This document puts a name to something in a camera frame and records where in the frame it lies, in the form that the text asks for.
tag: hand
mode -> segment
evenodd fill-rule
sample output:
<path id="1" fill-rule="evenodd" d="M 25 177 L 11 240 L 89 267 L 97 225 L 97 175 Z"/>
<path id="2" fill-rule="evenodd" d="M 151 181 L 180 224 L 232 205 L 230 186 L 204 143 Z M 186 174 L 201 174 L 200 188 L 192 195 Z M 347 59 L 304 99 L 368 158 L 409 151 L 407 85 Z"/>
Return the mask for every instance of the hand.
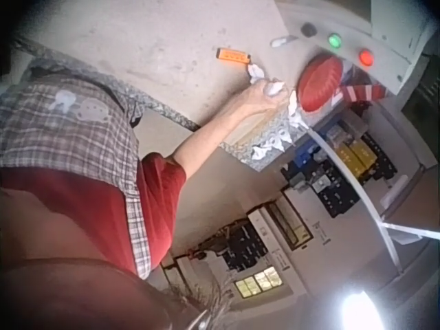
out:
<path id="1" fill-rule="evenodd" d="M 269 96 L 266 91 L 270 88 L 268 79 L 260 79 L 241 93 L 234 96 L 226 105 L 228 111 L 240 113 L 248 117 L 257 113 L 275 110 L 287 104 L 289 92 L 284 86 L 276 95 Z"/>

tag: bright light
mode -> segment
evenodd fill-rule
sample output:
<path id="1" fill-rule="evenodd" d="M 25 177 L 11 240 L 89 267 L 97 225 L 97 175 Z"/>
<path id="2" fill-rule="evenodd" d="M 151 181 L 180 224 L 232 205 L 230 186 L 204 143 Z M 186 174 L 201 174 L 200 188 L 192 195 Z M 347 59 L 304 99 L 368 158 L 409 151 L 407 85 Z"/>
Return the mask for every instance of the bright light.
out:
<path id="1" fill-rule="evenodd" d="M 365 292 L 352 294 L 342 304 L 344 330 L 384 330 L 373 301 Z"/>

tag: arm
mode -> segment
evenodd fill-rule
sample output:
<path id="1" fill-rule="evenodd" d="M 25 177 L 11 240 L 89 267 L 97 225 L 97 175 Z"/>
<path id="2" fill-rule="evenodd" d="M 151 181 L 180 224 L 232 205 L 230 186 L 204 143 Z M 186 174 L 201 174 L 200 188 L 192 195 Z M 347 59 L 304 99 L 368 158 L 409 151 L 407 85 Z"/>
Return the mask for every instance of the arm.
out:
<path id="1" fill-rule="evenodd" d="M 277 109 L 287 102 L 288 93 L 284 88 L 275 96 L 267 96 L 264 91 L 268 80 L 260 80 L 233 97 L 207 125 L 188 137 L 168 158 L 178 163 L 188 179 L 196 173 L 226 137 L 244 119 L 265 111 Z"/>

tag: red sleeve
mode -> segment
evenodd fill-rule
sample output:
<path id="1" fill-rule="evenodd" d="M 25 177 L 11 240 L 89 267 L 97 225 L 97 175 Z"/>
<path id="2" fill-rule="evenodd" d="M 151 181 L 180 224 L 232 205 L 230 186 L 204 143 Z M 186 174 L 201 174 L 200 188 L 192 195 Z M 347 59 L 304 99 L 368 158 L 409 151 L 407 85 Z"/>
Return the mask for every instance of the red sleeve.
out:
<path id="1" fill-rule="evenodd" d="M 142 212 L 151 265 L 157 267 L 171 246 L 177 204 L 186 174 L 178 164 L 166 161 L 158 153 L 148 154 L 141 162 L 137 182 L 142 200 Z"/>

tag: forearm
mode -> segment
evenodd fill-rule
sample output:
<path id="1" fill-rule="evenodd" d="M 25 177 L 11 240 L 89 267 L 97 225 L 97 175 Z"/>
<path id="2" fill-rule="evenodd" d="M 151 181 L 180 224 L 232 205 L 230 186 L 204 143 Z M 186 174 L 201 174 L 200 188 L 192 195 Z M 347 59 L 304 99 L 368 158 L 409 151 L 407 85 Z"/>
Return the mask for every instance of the forearm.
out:
<path id="1" fill-rule="evenodd" d="M 187 179 L 199 170 L 220 143 L 245 119 L 243 112 L 227 105 L 219 115 L 177 147 L 171 157 L 183 167 Z"/>

